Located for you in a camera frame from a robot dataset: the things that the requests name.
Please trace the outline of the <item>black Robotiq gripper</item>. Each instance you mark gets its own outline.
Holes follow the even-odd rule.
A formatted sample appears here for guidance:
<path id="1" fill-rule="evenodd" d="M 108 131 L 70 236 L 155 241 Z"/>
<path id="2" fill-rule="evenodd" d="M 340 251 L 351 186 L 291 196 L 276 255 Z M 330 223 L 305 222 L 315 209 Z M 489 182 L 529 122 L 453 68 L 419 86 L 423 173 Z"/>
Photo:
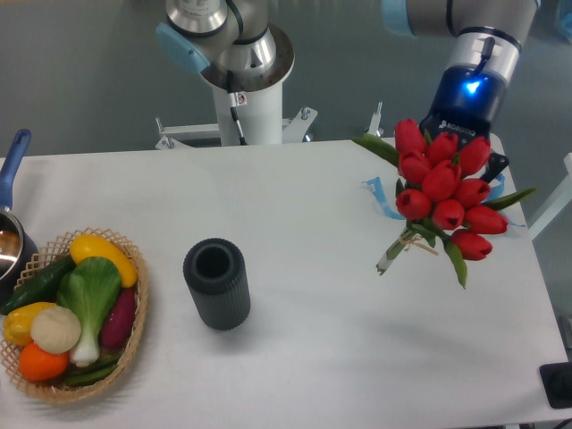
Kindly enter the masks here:
<path id="1" fill-rule="evenodd" d="M 488 139 L 506 90 L 504 80 L 496 76 L 484 72 L 474 75 L 464 66 L 450 67 L 442 75 L 419 129 L 433 139 L 443 132 L 455 134 L 459 148 L 478 137 Z M 508 166 L 505 155 L 491 152 L 480 179 L 490 183 Z"/>

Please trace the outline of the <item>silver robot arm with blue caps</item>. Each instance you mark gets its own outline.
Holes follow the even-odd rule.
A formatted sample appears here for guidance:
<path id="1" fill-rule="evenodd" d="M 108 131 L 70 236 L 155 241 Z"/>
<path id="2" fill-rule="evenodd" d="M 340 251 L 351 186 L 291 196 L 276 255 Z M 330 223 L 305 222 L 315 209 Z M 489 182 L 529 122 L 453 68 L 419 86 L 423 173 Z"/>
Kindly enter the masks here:
<path id="1" fill-rule="evenodd" d="M 536 1 L 384 1 L 388 30 L 456 39 L 421 129 L 461 144 L 488 137 L 539 9 Z M 313 120 L 282 118 L 282 84 L 294 64 L 288 36 L 264 1 L 169 1 L 156 38 L 171 60 L 211 87 L 225 146 L 301 141 Z"/>

